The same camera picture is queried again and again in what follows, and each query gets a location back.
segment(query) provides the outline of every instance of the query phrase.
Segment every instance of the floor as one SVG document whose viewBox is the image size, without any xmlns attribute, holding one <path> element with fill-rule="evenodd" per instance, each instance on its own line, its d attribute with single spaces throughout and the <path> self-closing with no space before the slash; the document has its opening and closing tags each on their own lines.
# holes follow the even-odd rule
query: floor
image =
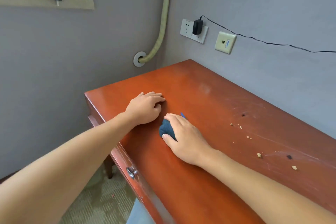
<svg viewBox="0 0 336 224">
<path fill-rule="evenodd" d="M 101 166 L 59 224 L 125 224 L 136 196 L 116 166 L 113 174 Z"/>
</svg>

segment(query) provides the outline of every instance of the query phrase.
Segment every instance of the forearm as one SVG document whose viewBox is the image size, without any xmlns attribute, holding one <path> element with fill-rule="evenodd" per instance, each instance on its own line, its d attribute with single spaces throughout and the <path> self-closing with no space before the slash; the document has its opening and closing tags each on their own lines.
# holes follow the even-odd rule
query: forearm
<svg viewBox="0 0 336 224">
<path fill-rule="evenodd" d="M 135 125 L 132 117 L 121 113 L 16 173 L 0 186 L 0 223 L 57 223 Z"/>
<path fill-rule="evenodd" d="M 217 150 L 199 166 L 243 199 L 267 224 L 331 224 L 336 217 L 288 187 L 245 167 Z"/>
</svg>

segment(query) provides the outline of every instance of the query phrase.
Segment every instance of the power adapter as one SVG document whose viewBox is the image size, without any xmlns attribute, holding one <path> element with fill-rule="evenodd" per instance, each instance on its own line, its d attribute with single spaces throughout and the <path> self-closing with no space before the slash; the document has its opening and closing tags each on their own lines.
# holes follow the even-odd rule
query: power adapter
<svg viewBox="0 0 336 224">
<path fill-rule="evenodd" d="M 194 21 L 194 27 L 192 29 L 192 33 L 194 35 L 199 35 L 202 33 L 202 27 L 203 27 L 203 20 L 198 19 Z"/>
</svg>

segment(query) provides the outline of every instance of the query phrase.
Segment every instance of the beige hose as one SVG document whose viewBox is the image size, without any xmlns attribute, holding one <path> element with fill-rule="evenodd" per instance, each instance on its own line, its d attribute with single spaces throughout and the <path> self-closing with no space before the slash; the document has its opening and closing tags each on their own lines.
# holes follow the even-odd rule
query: beige hose
<svg viewBox="0 0 336 224">
<path fill-rule="evenodd" d="M 165 37 L 166 32 L 166 25 L 167 25 L 167 16 L 168 16 L 168 8 L 169 8 L 169 0 L 163 0 L 163 6 L 162 6 L 162 14 L 161 14 L 161 26 L 160 26 L 160 32 L 159 36 L 157 37 L 157 40 L 154 44 L 153 49 L 149 52 L 149 54 L 146 57 L 139 58 L 140 63 L 146 63 L 149 60 L 151 60 L 159 48 L 161 47 L 163 38 Z"/>
</svg>

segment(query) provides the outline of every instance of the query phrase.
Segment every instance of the metal drawer knob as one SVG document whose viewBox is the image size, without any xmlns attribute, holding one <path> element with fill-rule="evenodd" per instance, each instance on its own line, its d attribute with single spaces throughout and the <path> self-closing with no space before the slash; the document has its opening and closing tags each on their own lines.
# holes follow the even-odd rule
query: metal drawer knob
<svg viewBox="0 0 336 224">
<path fill-rule="evenodd" d="M 128 172 L 129 177 L 131 177 L 134 180 L 137 171 L 134 170 L 132 167 L 127 167 L 126 170 Z"/>
</svg>

